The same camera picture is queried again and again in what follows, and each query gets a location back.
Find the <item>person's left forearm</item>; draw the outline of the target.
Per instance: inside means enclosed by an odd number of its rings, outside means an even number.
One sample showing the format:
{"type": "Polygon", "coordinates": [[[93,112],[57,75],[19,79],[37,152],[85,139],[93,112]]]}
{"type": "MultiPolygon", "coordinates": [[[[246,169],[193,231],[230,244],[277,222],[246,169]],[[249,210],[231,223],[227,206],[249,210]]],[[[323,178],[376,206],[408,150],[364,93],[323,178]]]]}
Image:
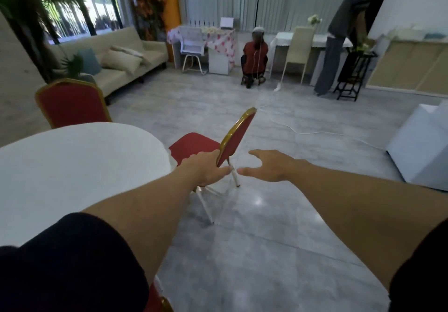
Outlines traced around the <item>person's left forearm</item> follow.
{"type": "Polygon", "coordinates": [[[177,167],[162,178],[104,199],[82,212],[105,221],[120,234],[151,284],[200,176],[195,167],[177,167]]]}

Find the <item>person's right hand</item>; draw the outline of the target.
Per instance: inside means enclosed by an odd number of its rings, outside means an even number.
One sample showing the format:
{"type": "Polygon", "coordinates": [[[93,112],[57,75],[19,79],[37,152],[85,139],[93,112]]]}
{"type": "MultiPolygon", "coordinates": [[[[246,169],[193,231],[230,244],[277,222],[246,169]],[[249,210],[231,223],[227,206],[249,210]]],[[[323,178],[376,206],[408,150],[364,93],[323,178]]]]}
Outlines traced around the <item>person's right hand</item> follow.
{"type": "Polygon", "coordinates": [[[312,164],[307,160],[295,159],[278,150],[255,149],[249,151],[261,161],[260,179],[262,181],[276,183],[281,181],[293,182],[299,173],[308,170],[312,164]]]}

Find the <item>beige dining chair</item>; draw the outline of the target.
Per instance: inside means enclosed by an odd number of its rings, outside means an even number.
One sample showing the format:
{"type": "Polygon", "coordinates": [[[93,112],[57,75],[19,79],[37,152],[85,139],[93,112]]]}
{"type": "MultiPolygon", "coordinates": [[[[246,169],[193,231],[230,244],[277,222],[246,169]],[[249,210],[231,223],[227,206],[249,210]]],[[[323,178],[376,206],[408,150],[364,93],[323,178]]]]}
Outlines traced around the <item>beige dining chair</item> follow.
{"type": "Polygon", "coordinates": [[[283,83],[285,71],[289,63],[303,65],[303,71],[301,74],[301,83],[303,83],[314,35],[314,26],[296,27],[289,45],[288,53],[286,55],[282,77],[279,82],[280,86],[283,83]]]}

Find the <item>table with floral tablecloth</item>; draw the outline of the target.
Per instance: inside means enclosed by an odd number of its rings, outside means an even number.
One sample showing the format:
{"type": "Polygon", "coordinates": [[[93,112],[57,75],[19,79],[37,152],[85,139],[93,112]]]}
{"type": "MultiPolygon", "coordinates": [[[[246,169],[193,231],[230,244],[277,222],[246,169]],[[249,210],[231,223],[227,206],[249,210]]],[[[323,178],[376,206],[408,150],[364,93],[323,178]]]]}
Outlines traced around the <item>table with floral tablecloth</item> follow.
{"type": "MultiPolygon", "coordinates": [[[[179,27],[167,33],[167,43],[171,45],[176,69],[181,69],[184,55],[181,55],[181,35],[179,27]]],[[[203,69],[207,73],[227,76],[235,66],[237,35],[235,30],[223,30],[216,27],[200,27],[206,42],[207,56],[201,57],[203,69]]]]}

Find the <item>large green palm plant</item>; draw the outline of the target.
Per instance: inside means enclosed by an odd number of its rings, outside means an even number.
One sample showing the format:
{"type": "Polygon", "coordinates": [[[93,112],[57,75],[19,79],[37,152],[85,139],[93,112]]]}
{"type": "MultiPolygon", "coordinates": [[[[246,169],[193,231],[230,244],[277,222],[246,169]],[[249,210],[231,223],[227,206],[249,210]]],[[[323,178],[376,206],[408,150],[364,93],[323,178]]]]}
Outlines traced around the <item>large green palm plant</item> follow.
{"type": "Polygon", "coordinates": [[[77,4],[81,0],[0,0],[0,11],[45,82],[55,79],[46,33],[55,35],[46,6],[77,4]]]}

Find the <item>window with black frame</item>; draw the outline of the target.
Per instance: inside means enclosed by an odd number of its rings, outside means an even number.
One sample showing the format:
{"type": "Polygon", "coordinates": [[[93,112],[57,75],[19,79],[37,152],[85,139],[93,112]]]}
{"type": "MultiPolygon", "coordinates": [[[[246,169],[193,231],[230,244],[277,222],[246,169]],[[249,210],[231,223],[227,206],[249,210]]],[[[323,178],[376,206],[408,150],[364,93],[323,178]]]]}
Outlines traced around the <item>window with black frame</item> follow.
{"type": "Polygon", "coordinates": [[[83,0],[82,9],[75,3],[46,3],[56,41],[47,28],[44,28],[45,38],[50,44],[58,44],[134,26],[133,1],[83,0]]]}

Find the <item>black right sleeve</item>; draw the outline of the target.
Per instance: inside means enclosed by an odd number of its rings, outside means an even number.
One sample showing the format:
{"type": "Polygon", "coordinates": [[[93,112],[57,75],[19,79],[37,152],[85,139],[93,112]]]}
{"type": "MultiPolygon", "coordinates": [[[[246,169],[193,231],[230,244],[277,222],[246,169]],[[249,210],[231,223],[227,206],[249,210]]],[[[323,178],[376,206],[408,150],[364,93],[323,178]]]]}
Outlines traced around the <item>black right sleeve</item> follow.
{"type": "Polygon", "coordinates": [[[397,270],[389,300],[388,312],[448,312],[448,219],[397,270]]]}

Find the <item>white chair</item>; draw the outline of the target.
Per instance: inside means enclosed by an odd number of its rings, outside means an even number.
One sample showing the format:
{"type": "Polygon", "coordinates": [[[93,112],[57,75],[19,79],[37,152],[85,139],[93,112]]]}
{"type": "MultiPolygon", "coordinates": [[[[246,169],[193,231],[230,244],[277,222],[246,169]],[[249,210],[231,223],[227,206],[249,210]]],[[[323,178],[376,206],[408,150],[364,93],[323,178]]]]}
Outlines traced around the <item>white chair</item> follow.
{"type": "Polygon", "coordinates": [[[203,33],[200,27],[182,25],[179,27],[181,35],[181,55],[184,55],[182,72],[195,71],[201,75],[207,74],[208,70],[203,69],[201,58],[208,55],[203,33]]]}

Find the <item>black plant stand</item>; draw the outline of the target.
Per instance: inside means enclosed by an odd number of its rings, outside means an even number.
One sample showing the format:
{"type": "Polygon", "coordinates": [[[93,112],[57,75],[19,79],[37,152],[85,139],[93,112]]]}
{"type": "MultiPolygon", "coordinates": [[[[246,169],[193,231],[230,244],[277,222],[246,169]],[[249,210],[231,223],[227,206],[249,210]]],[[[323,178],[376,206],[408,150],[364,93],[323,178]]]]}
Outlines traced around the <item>black plant stand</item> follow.
{"type": "Polygon", "coordinates": [[[337,78],[333,93],[338,93],[337,99],[352,99],[356,101],[367,74],[368,67],[378,54],[371,50],[348,50],[348,56],[337,78]]]}

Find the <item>person's right forearm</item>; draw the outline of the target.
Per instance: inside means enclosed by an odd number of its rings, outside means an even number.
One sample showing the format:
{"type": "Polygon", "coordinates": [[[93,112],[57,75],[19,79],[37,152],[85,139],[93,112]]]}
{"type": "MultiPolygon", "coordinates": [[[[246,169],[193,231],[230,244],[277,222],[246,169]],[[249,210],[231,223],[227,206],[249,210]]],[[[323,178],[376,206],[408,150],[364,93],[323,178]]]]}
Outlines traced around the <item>person's right forearm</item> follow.
{"type": "Polygon", "coordinates": [[[386,288],[424,238],[448,221],[448,195],[426,187],[296,159],[288,180],[386,288]]]}

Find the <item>person's left hand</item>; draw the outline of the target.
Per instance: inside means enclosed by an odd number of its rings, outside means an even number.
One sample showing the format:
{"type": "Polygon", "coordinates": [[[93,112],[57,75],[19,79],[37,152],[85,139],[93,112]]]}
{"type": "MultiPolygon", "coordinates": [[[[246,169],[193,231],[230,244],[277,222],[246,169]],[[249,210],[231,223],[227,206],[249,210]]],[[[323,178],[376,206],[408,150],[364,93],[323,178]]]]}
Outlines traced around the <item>person's left hand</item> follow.
{"type": "Polygon", "coordinates": [[[217,166],[220,156],[220,150],[216,149],[212,152],[199,152],[184,159],[180,168],[193,174],[194,184],[205,187],[210,184],[210,171],[217,166]]]}

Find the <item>white cabinet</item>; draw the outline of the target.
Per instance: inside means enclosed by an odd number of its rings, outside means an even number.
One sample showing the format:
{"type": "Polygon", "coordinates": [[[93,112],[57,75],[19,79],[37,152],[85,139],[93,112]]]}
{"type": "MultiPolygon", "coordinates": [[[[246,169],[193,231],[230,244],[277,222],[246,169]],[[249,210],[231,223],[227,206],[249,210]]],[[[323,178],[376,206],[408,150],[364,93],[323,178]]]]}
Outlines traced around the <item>white cabinet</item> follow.
{"type": "Polygon", "coordinates": [[[448,100],[419,104],[386,151],[405,182],[448,192],[448,100]]]}

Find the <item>blue cushion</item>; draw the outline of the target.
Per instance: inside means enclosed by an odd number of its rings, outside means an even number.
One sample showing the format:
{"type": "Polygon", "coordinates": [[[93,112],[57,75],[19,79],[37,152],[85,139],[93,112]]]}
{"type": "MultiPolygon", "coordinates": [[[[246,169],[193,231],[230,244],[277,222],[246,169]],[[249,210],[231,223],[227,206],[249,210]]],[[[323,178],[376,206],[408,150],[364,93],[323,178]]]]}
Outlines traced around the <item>blue cushion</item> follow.
{"type": "Polygon", "coordinates": [[[92,48],[79,49],[77,56],[82,59],[82,73],[95,76],[102,71],[101,64],[92,48]]]}

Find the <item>white cushion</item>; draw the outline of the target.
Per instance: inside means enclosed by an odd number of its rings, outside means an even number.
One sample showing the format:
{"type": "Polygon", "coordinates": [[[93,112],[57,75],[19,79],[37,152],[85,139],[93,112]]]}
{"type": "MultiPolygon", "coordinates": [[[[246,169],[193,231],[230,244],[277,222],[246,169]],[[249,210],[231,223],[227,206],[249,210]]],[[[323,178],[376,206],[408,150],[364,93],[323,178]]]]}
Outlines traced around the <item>white cushion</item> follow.
{"type": "Polygon", "coordinates": [[[146,65],[146,66],[151,65],[151,61],[143,53],[141,53],[141,52],[139,52],[137,50],[126,48],[126,47],[122,47],[122,46],[118,46],[118,45],[111,46],[110,50],[118,51],[118,52],[121,52],[121,53],[132,55],[132,56],[137,57],[137,58],[141,58],[142,59],[141,64],[146,65]]]}

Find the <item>white table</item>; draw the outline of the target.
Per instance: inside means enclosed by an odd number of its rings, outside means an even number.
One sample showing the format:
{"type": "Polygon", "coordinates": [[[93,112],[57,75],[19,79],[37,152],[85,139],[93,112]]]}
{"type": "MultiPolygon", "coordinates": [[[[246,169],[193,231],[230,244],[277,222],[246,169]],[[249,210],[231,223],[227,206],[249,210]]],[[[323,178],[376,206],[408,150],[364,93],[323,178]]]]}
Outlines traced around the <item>white table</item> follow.
{"type": "MultiPolygon", "coordinates": [[[[270,65],[270,70],[266,71],[266,78],[270,79],[272,75],[272,71],[278,67],[278,70],[283,73],[284,64],[286,60],[286,55],[288,50],[286,51],[283,60],[281,60],[282,65],[279,63],[275,63],[276,58],[276,49],[279,46],[286,46],[289,48],[290,42],[292,40],[293,32],[278,32],[275,38],[271,41],[268,52],[268,64],[270,65]]],[[[328,34],[315,34],[313,38],[312,48],[309,56],[309,60],[307,63],[306,74],[311,76],[310,86],[315,86],[320,73],[322,72],[323,61],[326,54],[326,43],[327,43],[328,34]]],[[[280,90],[282,85],[277,84],[276,91],[280,90]]]]}

